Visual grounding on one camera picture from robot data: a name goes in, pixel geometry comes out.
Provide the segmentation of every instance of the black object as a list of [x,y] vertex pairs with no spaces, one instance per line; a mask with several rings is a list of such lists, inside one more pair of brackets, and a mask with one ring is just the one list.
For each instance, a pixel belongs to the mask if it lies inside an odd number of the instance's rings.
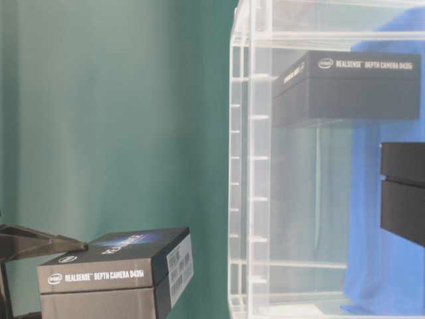
[[419,116],[420,55],[309,51],[273,84],[273,125]]
[[187,227],[108,234],[88,247],[39,266],[43,319],[164,319],[193,275]]
[[381,148],[381,227],[425,247],[425,143]]
[[40,312],[13,316],[6,262],[63,253],[81,251],[87,244],[64,236],[54,236],[32,229],[0,225],[0,319],[40,319]]

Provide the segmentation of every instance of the green curtain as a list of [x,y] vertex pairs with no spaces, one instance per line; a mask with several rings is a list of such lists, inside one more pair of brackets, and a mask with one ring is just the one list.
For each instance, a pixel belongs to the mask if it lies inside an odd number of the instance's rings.
[[[169,318],[228,318],[228,0],[2,0],[0,222],[91,241],[188,225]],[[8,266],[17,314],[36,266]]]

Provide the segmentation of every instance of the barcode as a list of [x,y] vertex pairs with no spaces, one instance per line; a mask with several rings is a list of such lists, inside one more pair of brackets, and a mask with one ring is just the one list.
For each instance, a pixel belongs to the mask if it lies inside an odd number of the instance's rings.
[[174,282],[174,280],[177,278],[177,276],[179,276],[179,270],[176,268],[171,273],[171,282]]
[[185,261],[183,259],[181,260],[179,264],[179,269],[180,269],[180,272],[183,272],[183,269],[185,269]]
[[180,260],[180,251],[177,249],[171,256],[169,259],[169,263],[170,263],[170,269],[173,269],[175,266],[177,266],[177,263]]
[[183,273],[183,282],[187,282],[193,275],[193,266],[191,265],[186,271]]
[[175,297],[175,295],[180,291],[180,287],[183,284],[183,277],[180,276],[179,279],[175,282],[173,287],[171,288],[171,295],[172,297]]
[[187,253],[185,256],[185,267],[187,267],[187,265],[189,264],[189,260],[190,260],[189,253]]

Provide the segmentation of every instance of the black metal stand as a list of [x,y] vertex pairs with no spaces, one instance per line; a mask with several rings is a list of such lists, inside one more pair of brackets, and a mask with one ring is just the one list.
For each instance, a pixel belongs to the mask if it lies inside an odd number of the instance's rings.
[[13,316],[6,262],[86,249],[86,243],[68,237],[49,235],[24,227],[0,225],[0,319],[41,319],[40,312]]

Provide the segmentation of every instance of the box lid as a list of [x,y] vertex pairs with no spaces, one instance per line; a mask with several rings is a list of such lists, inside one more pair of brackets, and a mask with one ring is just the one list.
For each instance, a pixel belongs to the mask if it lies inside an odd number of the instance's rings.
[[188,235],[187,227],[104,235],[87,251],[39,266],[40,293],[155,286],[169,272],[167,255]]
[[308,51],[274,81],[273,97],[306,78],[375,78],[418,83],[420,62],[420,54],[410,53]]
[[425,187],[425,143],[384,142],[381,148],[381,174],[387,180]]

